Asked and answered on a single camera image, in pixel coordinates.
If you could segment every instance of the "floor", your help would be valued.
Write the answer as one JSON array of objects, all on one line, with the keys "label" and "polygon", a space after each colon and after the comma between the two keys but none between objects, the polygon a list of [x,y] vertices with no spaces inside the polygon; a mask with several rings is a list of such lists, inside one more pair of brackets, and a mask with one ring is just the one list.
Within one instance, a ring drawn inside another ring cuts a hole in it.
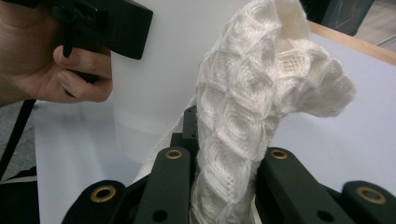
[{"label": "floor", "polygon": [[[396,51],[396,1],[375,0],[366,15],[357,38]],[[6,148],[13,124],[21,104],[8,105],[0,109],[0,155]],[[4,178],[35,165],[35,138],[32,118],[26,126]]]}]

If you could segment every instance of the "finger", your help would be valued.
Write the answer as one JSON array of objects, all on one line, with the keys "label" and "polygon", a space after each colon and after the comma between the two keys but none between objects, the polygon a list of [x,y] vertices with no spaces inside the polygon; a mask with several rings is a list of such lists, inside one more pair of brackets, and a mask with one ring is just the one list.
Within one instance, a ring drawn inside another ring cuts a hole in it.
[{"label": "finger", "polygon": [[112,91],[111,79],[98,79],[94,84],[91,84],[68,70],[61,71],[57,78],[64,89],[78,101],[103,102]]},{"label": "finger", "polygon": [[53,52],[54,61],[63,68],[94,74],[111,79],[111,59],[109,56],[74,48],[68,58],[64,57],[63,46]]}]

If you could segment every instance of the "knitted fabric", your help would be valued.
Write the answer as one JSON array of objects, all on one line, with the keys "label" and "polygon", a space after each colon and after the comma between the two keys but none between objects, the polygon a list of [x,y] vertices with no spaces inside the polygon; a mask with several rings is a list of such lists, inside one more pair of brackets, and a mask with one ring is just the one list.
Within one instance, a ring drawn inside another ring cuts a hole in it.
[{"label": "knitted fabric", "polygon": [[341,64],[308,38],[298,0],[254,0],[206,54],[191,223],[253,223],[256,171],[281,119],[336,116],[354,98]]}]

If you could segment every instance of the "fingernail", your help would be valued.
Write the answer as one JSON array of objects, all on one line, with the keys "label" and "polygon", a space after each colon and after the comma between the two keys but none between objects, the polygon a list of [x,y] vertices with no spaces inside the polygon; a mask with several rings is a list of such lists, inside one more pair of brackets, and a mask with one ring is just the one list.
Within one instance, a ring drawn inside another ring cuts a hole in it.
[{"label": "fingernail", "polygon": [[59,61],[66,65],[77,65],[79,62],[79,58],[75,53],[71,53],[68,58],[65,58],[64,55],[61,53],[59,56]]},{"label": "fingernail", "polygon": [[58,78],[61,84],[64,85],[65,87],[68,87],[70,85],[69,77],[65,72],[60,72]]}]

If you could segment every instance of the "wooden surface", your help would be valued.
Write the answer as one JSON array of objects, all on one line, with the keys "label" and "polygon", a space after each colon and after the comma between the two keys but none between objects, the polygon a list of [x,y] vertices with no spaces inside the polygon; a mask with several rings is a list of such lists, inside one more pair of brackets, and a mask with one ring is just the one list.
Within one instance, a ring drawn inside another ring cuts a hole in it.
[{"label": "wooden surface", "polygon": [[345,45],[346,47],[377,58],[378,60],[381,60],[383,62],[396,65],[396,52],[380,48],[379,46],[365,42],[350,35],[342,34],[340,32],[334,31],[330,28],[313,23],[311,21],[309,22],[309,26],[311,32],[316,35],[328,38],[332,41]]}]

